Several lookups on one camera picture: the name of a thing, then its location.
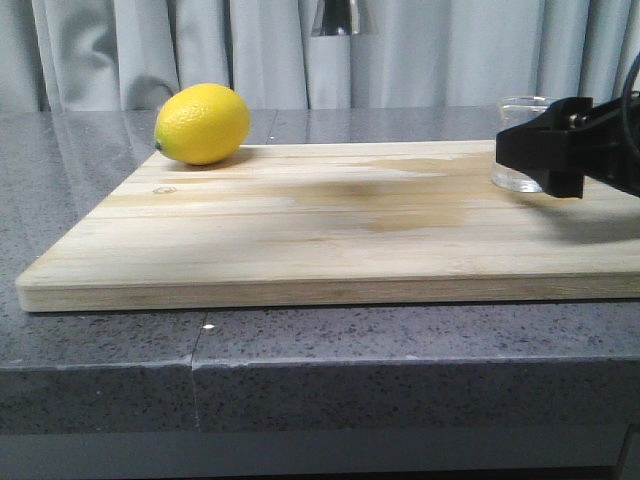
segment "clear glass cup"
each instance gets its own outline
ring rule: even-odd
[[[537,95],[520,95],[501,98],[498,101],[501,130],[506,130],[507,128],[533,120],[555,101],[555,98],[540,97]],[[532,180],[524,173],[500,165],[498,162],[494,162],[491,169],[491,180],[499,187],[515,192],[542,191],[540,185],[538,185],[535,180]]]

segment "yellow lemon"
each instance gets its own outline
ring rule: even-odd
[[[156,148],[192,165],[217,162],[238,149],[250,124],[249,109],[236,92],[213,83],[193,85],[158,112]]]

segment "wooden cutting board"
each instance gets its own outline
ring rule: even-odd
[[[18,279],[29,311],[638,297],[640,199],[504,191],[493,141],[152,155]]]

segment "granite countertop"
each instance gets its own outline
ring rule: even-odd
[[[155,112],[0,116],[0,435],[640,420],[640,300],[27,314],[13,282]],[[493,108],[255,111],[246,143],[492,138]]]

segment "curtain fold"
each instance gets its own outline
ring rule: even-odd
[[[253,109],[618,96],[640,0],[370,0],[374,35],[312,38],[315,0],[0,0],[0,111],[155,109],[232,86]]]

